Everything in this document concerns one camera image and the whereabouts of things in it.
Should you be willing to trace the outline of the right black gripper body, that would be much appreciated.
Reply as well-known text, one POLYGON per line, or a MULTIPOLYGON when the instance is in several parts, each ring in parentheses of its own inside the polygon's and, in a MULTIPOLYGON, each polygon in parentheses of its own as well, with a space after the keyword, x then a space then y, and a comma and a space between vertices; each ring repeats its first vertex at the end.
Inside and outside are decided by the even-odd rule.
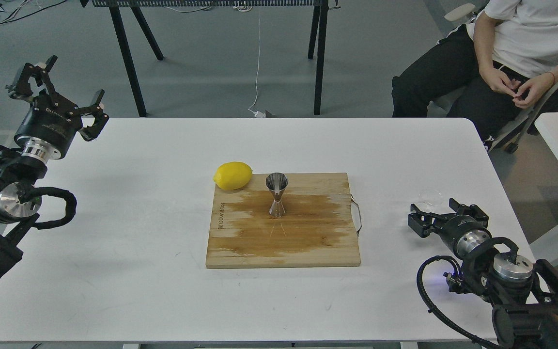
POLYGON ((438 236, 461 260, 480 244, 492 238, 487 228, 470 216, 452 217, 443 225, 438 236))

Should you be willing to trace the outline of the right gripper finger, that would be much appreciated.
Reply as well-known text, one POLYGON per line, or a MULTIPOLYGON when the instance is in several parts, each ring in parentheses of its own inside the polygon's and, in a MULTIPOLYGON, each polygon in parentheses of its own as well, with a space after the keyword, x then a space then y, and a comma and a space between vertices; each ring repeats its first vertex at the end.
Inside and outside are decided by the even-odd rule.
POLYGON ((454 215, 448 221, 448 228, 454 229, 486 229, 489 225, 489 216, 476 204, 460 204, 453 198, 449 199, 449 207, 454 215))
POLYGON ((408 216, 408 225, 421 238, 425 238, 431 233, 440 234, 450 219, 451 213, 436 214, 423 212, 416 204, 411 204, 410 214, 408 216))

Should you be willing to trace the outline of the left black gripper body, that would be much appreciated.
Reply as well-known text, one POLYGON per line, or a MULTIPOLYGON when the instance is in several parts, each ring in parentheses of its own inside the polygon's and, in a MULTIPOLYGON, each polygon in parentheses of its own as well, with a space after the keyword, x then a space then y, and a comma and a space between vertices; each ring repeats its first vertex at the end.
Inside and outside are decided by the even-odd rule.
POLYGON ((24 146, 27 139, 40 139, 55 150, 55 159, 62 159, 80 129, 80 121, 68 121, 69 112, 77 104, 61 95, 38 95, 33 98, 29 112, 14 135, 14 142, 24 146))

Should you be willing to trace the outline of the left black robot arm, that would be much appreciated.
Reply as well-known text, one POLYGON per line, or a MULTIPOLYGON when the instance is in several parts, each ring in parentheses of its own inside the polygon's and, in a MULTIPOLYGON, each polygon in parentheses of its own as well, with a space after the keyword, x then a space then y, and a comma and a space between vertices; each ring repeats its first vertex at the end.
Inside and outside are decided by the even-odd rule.
POLYGON ((35 187, 47 162, 64 158, 77 134, 96 139, 109 120, 100 104, 102 89, 84 108, 55 90, 49 72, 56 59, 25 64, 7 86, 10 98, 27 101, 30 108, 14 135, 16 147, 0 145, 0 278, 22 259, 18 243, 31 228, 61 227, 76 214, 73 193, 35 187))

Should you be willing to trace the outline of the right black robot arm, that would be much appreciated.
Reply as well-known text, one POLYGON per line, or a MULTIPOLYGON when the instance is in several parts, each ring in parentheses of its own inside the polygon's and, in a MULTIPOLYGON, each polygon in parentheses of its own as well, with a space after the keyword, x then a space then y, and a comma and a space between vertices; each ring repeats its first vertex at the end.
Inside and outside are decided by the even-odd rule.
POLYGON ((481 208, 449 200, 447 214, 410 206, 408 224, 420 237, 437 234, 452 255, 426 260, 417 271, 417 290, 428 307, 449 328, 488 349, 558 349, 558 272, 547 260, 529 261, 507 237, 493 237, 481 208), (480 338, 452 322, 428 296, 423 272, 444 260, 450 292, 472 293, 492 306, 497 342, 480 338))

